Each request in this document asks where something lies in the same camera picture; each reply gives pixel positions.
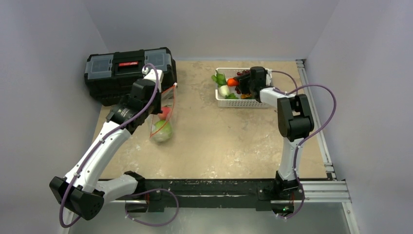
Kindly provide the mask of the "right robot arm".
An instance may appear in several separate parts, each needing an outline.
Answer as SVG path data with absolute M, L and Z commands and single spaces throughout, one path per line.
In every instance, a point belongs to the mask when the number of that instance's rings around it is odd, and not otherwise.
M 314 120 L 308 97 L 297 91 L 281 91 L 272 86 L 271 70 L 263 67 L 252 67 L 240 72 L 235 80 L 237 89 L 259 103 L 276 108 L 278 130 L 283 137 L 282 159 L 276 172 L 274 194 L 286 198 L 297 190 L 299 182 L 299 162 L 302 145 L 314 130 Z

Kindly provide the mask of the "green cabbage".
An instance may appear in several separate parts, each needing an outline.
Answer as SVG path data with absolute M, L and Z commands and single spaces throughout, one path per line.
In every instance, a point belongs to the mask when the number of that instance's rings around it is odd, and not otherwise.
M 151 138 L 155 142 L 168 141 L 173 135 L 173 128 L 169 121 L 160 120 L 151 127 Z

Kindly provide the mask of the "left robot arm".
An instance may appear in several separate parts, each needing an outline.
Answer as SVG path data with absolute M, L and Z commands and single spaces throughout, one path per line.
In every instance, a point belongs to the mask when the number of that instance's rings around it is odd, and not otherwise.
M 150 115 L 161 112 L 160 80 L 138 79 L 129 94 L 113 105 L 106 116 L 98 137 L 80 161 L 64 176 L 55 176 L 49 187 L 60 204 L 59 221 L 63 228 L 79 219 L 94 218 L 102 207 L 113 200 L 129 195 L 140 199 L 145 186 L 135 172 L 99 181 L 104 169 L 118 149 Z

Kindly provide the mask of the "pink peach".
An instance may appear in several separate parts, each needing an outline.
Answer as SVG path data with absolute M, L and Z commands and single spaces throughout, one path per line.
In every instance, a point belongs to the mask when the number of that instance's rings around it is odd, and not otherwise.
M 163 106 L 161 108 L 162 113 L 159 113 L 157 116 L 160 120 L 167 120 L 170 116 L 172 108 L 169 106 Z

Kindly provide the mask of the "orange carrot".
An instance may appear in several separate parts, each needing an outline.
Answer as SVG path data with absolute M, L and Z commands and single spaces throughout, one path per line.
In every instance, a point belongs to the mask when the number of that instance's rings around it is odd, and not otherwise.
M 238 86 L 239 85 L 239 81 L 235 78 L 229 78 L 227 81 L 227 86 L 229 87 L 234 87 L 234 86 Z

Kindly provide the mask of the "clear zip top bag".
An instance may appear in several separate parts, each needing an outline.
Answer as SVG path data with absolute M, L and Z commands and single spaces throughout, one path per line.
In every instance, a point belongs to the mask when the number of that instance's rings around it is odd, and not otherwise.
M 173 137 L 177 116 L 177 88 L 178 83 L 174 83 L 161 94 L 162 113 L 150 117 L 150 140 L 155 143 L 164 143 Z

